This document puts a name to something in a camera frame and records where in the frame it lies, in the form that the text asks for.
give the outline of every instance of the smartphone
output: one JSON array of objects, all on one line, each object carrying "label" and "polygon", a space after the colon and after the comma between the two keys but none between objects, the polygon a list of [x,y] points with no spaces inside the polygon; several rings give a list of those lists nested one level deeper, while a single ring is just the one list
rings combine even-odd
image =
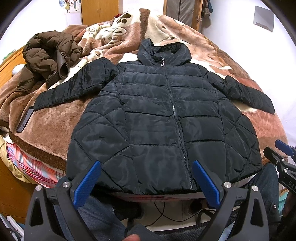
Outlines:
[{"label": "smartphone", "polygon": [[30,106],[29,109],[24,114],[24,116],[22,117],[22,119],[20,120],[19,125],[17,126],[17,130],[16,130],[17,133],[21,133],[24,130],[33,112],[34,112],[33,106]]}]

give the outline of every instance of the white wall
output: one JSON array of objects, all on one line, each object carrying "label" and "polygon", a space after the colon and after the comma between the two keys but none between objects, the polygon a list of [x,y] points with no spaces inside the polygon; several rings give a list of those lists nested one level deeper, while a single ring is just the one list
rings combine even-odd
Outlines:
[{"label": "white wall", "polygon": [[274,31],[253,24],[260,0],[211,0],[202,33],[245,69],[273,101],[290,145],[296,145],[296,47],[275,16]]},{"label": "white wall", "polygon": [[12,21],[0,40],[0,63],[37,33],[63,31],[69,24],[81,24],[80,13],[62,15],[59,0],[32,0]]},{"label": "white wall", "polygon": [[139,8],[146,8],[162,14],[163,0],[123,0],[123,12]]}]

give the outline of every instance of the brown puffer jacket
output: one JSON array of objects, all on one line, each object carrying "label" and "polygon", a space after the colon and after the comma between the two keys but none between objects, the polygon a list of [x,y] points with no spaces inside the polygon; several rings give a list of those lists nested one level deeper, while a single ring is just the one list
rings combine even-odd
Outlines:
[{"label": "brown puffer jacket", "polygon": [[71,34],[57,31],[35,34],[22,52],[27,64],[16,91],[31,91],[39,81],[49,88],[66,79],[69,68],[78,61],[82,51]]}]

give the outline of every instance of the red plaid sheet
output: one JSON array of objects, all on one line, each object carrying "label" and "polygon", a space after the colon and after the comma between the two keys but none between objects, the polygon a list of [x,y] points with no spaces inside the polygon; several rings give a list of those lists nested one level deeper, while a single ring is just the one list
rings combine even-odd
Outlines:
[{"label": "red plaid sheet", "polygon": [[65,172],[50,167],[42,161],[24,152],[16,144],[7,143],[7,152],[14,165],[31,177],[35,182],[47,188],[55,187]]}]

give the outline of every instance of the bed frame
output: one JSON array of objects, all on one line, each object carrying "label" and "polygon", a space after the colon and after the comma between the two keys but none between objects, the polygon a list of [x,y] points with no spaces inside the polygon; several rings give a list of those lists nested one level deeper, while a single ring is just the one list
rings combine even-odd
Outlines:
[{"label": "bed frame", "polygon": [[[12,77],[18,64],[25,64],[22,50],[12,53],[0,65],[0,88]],[[28,206],[36,185],[18,180],[0,159],[0,213],[12,216],[17,222],[25,223]]]}]

